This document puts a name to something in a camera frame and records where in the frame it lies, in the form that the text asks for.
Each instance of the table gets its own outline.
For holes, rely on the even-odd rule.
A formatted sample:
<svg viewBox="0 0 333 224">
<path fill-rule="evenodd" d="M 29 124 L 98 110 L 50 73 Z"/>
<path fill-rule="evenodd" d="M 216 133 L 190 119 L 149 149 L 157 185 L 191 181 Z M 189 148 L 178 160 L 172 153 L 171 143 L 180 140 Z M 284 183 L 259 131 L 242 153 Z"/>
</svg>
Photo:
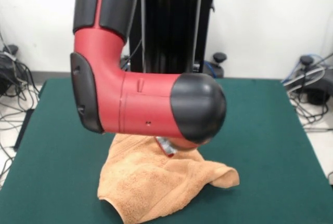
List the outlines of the table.
<svg viewBox="0 0 333 224">
<path fill-rule="evenodd" d="M 200 152 L 236 168 L 241 184 L 207 185 L 151 223 L 333 223 L 333 192 L 280 82 L 218 82 L 225 126 Z M 96 196 L 112 138 L 82 127 L 69 79 L 49 80 L 0 191 L 1 223 L 121 223 Z"/>
</svg>

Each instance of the black stand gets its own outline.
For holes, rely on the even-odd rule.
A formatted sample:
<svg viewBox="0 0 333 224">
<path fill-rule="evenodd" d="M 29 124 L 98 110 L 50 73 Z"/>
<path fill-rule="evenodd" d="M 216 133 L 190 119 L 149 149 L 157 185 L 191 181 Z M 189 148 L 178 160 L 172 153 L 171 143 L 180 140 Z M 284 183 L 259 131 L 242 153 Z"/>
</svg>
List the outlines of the black stand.
<svg viewBox="0 0 333 224">
<path fill-rule="evenodd" d="M 130 34 L 131 71 L 203 72 L 213 0 L 138 0 Z"/>
</svg>

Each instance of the white wall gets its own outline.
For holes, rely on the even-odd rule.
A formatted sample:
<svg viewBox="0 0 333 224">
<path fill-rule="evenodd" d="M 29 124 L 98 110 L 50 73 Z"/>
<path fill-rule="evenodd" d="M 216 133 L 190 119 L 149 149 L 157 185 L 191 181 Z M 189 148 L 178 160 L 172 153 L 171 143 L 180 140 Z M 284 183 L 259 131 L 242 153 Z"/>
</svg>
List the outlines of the white wall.
<svg viewBox="0 0 333 224">
<path fill-rule="evenodd" d="M 206 58 L 227 53 L 227 76 L 282 78 L 301 54 L 333 50 L 333 0 L 214 4 Z M 73 6 L 74 0 L 0 0 L 3 36 L 19 45 L 20 58 L 31 70 L 69 71 Z"/>
</svg>

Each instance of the red robot arm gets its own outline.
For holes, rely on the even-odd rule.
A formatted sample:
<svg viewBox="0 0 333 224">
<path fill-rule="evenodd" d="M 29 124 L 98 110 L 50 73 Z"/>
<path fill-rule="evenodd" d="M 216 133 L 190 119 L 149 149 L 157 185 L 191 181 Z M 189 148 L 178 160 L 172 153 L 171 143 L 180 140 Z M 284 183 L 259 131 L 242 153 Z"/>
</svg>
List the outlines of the red robot arm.
<svg viewBox="0 0 333 224">
<path fill-rule="evenodd" d="M 178 148 L 196 148 L 224 122 L 222 88 L 205 74 L 120 69 L 136 1 L 75 2 L 71 72 L 81 122 L 97 133 L 167 137 Z"/>
</svg>

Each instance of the orange towel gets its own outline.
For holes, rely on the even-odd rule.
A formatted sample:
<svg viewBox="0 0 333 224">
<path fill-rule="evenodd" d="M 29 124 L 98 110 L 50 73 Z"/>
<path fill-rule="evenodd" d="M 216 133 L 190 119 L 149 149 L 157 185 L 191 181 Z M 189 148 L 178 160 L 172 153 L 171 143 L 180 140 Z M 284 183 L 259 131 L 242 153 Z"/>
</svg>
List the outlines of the orange towel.
<svg viewBox="0 0 333 224">
<path fill-rule="evenodd" d="M 239 184 L 239 176 L 224 164 L 205 161 L 197 150 L 168 158 L 154 137 L 117 134 L 97 194 L 125 224 L 133 224 L 184 208 L 208 183 L 230 188 Z"/>
</svg>

